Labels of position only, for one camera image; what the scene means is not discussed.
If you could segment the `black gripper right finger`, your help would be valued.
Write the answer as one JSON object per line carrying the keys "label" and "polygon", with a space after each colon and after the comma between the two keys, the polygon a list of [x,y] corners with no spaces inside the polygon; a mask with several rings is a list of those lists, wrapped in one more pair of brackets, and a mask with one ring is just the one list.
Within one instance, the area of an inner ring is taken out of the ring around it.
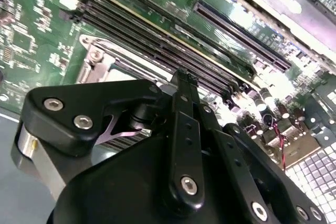
{"label": "black gripper right finger", "polygon": [[193,79],[194,223],[326,223],[327,219],[236,124],[220,126]]}

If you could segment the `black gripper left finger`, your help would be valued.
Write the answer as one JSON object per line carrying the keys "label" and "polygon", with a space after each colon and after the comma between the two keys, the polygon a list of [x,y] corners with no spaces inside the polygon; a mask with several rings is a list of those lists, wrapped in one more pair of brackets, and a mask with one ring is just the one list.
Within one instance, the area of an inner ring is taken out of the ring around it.
{"label": "black gripper left finger", "polygon": [[204,204],[197,80],[178,70],[177,91],[149,80],[35,88],[12,148],[57,210],[197,210]]}

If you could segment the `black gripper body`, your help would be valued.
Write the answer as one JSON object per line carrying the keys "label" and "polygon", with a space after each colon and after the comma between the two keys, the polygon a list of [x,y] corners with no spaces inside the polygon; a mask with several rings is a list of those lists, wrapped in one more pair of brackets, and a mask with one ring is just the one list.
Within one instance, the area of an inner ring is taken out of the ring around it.
{"label": "black gripper body", "polygon": [[80,173],[49,223],[194,223],[197,129],[156,132]]}

